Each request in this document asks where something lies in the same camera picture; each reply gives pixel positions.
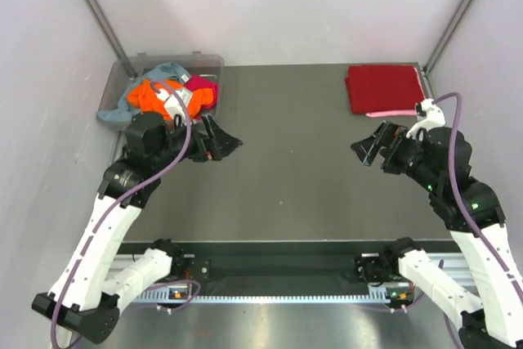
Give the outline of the orange t shirt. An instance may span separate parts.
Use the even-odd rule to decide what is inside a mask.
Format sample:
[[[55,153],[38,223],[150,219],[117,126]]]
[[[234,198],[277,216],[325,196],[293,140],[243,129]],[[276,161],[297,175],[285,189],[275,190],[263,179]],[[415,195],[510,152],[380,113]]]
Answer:
[[[160,113],[170,122],[176,114],[184,115],[173,91],[183,100],[191,119],[197,119],[203,110],[211,109],[217,102],[218,87],[205,78],[194,76],[184,84],[173,79],[163,81],[169,89],[161,83],[150,85],[150,80],[145,79],[126,95],[127,103],[141,112]]]

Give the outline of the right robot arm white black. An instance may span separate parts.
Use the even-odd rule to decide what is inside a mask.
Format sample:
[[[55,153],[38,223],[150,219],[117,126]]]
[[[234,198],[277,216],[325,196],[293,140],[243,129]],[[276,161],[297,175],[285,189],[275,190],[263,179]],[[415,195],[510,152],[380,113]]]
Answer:
[[[458,284],[410,238],[388,244],[369,264],[358,258],[361,280],[413,283],[444,312],[465,348],[520,348],[522,277],[507,241],[501,203],[490,186],[472,177],[472,146],[463,134],[443,122],[420,120],[405,128],[385,121],[351,150],[364,166],[381,155],[385,173],[404,174],[428,193],[477,292]]]

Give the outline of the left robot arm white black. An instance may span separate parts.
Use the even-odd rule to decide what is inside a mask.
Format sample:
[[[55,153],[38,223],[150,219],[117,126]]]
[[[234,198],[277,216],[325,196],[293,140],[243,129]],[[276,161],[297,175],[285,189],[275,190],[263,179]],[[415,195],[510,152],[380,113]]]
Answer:
[[[67,267],[52,287],[35,296],[32,309],[51,321],[51,344],[58,328],[95,344],[114,331],[119,317],[145,291],[182,284],[187,302],[200,285],[189,277],[183,248],[169,239],[154,241],[130,266],[108,273],[123,238],[141,215],[162,176],[183,159],[221,161],[243,142],[221,129],[211,115],[201,124],[176,116],[166,123],[156,112],[135,115],[124,129],[119,159],[104,172],[92,215]]]

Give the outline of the folded dark red t shirt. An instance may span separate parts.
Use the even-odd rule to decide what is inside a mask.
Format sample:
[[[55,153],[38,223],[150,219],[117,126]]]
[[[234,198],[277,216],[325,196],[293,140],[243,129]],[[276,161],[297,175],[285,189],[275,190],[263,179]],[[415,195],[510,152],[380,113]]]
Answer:
[[[345,85],[353,114],[410,113],[425,99],[413,65],[349,65]]]

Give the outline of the magenta t shirt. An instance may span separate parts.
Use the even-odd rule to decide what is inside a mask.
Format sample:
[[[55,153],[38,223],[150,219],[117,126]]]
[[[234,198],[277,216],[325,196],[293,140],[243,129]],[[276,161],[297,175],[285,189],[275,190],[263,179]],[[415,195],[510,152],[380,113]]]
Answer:
[[[192,114],[197,114],[200,110],[209,110],[216,105],[219,92],[217,83],[193,75],[185,83],[185,87],[192,93],[189,103],[189,110]]]

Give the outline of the grey blue t shirt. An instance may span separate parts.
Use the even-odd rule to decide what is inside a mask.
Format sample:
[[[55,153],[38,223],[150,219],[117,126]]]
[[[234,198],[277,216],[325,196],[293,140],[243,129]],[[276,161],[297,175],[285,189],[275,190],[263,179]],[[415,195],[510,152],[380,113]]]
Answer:
[[[165,83],[179,83],[183,87],[185,83],[190,81],[190,77],[191,75],[177,63],[170,62],[158,65],[127,87],[114,110],[99,110],[97,117],[108,124],[122,126],[128,125],[132,121],[132,117],[143,110],[159,108],[160,112],[165,114],[163,102],[150,86],[150,81],[163,80]]]

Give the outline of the clear grey plastic bin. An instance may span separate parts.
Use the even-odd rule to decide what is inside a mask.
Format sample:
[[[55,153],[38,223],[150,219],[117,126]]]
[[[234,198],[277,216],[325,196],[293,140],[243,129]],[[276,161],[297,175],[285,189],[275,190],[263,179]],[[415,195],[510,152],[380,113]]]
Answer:
[[[128,61],[117,60],[112,65],[96,117],[108,129],[120,132],[137,112],[128,104],[127,94],[144,78],[164,78],[174,74],[176,80],[182,83],[188,78],[200,77],[219,85],[223,68],[221,56],[200,52],[163,56],[141,53]]]

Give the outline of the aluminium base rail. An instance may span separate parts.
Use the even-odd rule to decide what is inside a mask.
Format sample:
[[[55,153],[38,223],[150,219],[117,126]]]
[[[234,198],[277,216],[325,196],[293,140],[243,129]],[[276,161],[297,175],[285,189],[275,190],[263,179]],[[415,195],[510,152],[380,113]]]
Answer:
[[[433,266],[440,266],[465,294],[476,294],[472,275],[458,246],[449,240],[324,240],[176,242],[174,274],[168,287],[182,286],[187,299],[200,283],[203,295],[334,295],[362,294],[367,287],[407,286],[414,300],[419,279],[406,279],[392,257],[422,248]],[[414,302],[393,300],[393,307]]]

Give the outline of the left corner aluminium post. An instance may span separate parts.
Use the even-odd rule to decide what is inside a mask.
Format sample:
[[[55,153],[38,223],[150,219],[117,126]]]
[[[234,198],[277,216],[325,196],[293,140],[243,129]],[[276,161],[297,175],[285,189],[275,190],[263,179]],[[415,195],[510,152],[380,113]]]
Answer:
[[[87,9],[91,12],[92,17],[99,29],[101,30],[105,40],[110,45],[113,53],[115,54],[118,61],[123,65],[123,68],[130,79],[134,79],[137,76],[137,72],[129,60],[127,53],[124,51],[123,46],[118,39],[109,19],[104,13],[98,0],[83,0],[87,6]]]

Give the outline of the corner aluminium post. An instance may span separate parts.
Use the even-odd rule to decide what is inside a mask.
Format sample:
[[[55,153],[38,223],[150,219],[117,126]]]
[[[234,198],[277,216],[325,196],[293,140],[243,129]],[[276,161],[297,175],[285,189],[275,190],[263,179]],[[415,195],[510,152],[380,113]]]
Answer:
[[[109,19],[104,13],[98,0],[83,0],[87,6],[87,9],[91,12],[92,17],[99,29],[101,30],[105,40],[110,45],[113,53],[115,54],[118,61],[123,65],[123,68],[130,79],[134,79],[137,76],[137,72],[129,60],[127,53],[124,51],[123,46],[118,39]]]
[[[428,77],[431,72],[436,67],[439,59],[443,55],[445,49],[450,43],[450,40],[456,33],[458,27],[463,22],[465,16],[467,15],[470,7],[474,3],[475,0],[460,0],[456,9],[454,10],[454,13],[449,19],[449,22],[446,24],[443,33],[437,40],[437,43],[434,47],[434,49],[431,51],[431,55],[429,55],[429,58],[426,62],[426,64],[422,67],[422,70],[424,74]]]

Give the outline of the right corner aluminium post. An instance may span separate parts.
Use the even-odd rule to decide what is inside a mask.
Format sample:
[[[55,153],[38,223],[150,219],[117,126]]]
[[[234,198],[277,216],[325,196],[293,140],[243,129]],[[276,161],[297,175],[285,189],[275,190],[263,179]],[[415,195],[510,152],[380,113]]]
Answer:
[[[454,13],[449,19],[449,22],[446,24],[443,33],[437,40],[437,43],[434,47],[434,49],[431,51],[431,55],[429,55],[429,58],[426,62],[426,64],[422,67],[422,70],[424,74],[428,77],[431,72],[436,67],[439,59],[443,55],[445,49],[450,43],[450,40],[456,33],[458,27],[463,22],[465,16],[467,15],[470,7],[474,3],[475,0],[460,0],[456,9],[454,10]]]

